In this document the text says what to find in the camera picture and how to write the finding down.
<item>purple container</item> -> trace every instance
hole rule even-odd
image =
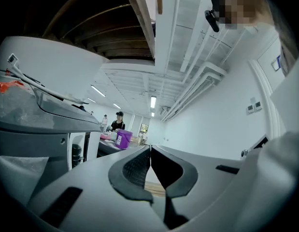
[[[117,132],[117,139],[115,145],[120,149],[127,149],[132,137],[132,132],[119,129]]]

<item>white ceiling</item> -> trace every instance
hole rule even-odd
[[[211,34],[190,77],[182,84],[185,72],[180,72],[180,67],[191,39],[200,1],[202,3],[202,11],[211,9],[210,0],[180,0],[174,40],[171,46],[170,60],[167,65],[165,59],[167,59],[168,49],[164,46],[170,45],[170,32],[173,21],[173,16],[170,16],[170,14],[172,15],[174,11],[175,0],[163,0],[163,15],[157,15],[155,66],[147,65],[148,63],[145,62],[142,64],[141,61],[137,61],[138,64],[135,65],[129,64],[129,62],[121,64],[120,61],[116,61],[116,63],[112,65],[110,64],[111,61],[110,63],[105,63],[98,71],[94,79],[95,82],[92,84],[103,92],[106,97],[102,97],[90,87],[88,88],[87,96],[97,103],[106,106],[113,106],[113,103],[116,103],[125,112],[147,117],[150,117],[151,112],[155,112],[155,117],[161,118],[159,116],[161,106],[171,107],[175,103],[189,83],[191,77],[208,56],[217,37],[221,39],[224,35],[225,29],[222,26],[220,26],[220,32],[222,31],[220,35],[219,33]],[[209,24],[204,16],[202,26],[199,29],[201,34],[185,70],[186,72],[202,43],[208,27]],[[221,60],[237,42],[242,30],[243,29],[229,30],[222,43],[207,61],[219,66]],[[151,96],[157,96],[157,104],[153,111],[150,109]]]

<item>ceiling light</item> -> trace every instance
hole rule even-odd
[[[152,97],[151,97],[151,102],[150,102],[150,107],[151,107],[151,108],[155,108],[156,99],[157,99],[156,96],[152,96]]]
[[[92,99],[90,99],[90,98],[87,98],[88,100],[90,100],[90,101],[92,101],[92,102],[94,102],[94,103],[96,103],[95,101],[93,101]]]
[[[115,103],[113,103],[114,106],[118,107],[119,109],[121,109],[119,106],[117,106]]]
[[[105,95],[102,94],[102,93],[101,93],[95,86],[91,85],[91,87],[92,87],[95,91],[97,91],[101,96],[105,97]]]

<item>black shirt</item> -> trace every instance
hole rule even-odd
[[[111,125],[111,127],[113,128],[112,131],[114,131],[114,130],[116,130],[116,129],[123,129],[123,130],[124,130],[125,127],[126,127],[125,123],[124,123],[123,121],[121,121],[121,123],[117,124],[116,121],[117,121],[117,120],[115,120],[115,121],[112,123],[112,125]]]

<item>wooden ceiling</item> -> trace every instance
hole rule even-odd
[[[60,41],[108,59],[154,60],[154,32],[145,0],[19,2],[15,9],[19,13],[15,15],[17,20],[6,29],[6,36]]]

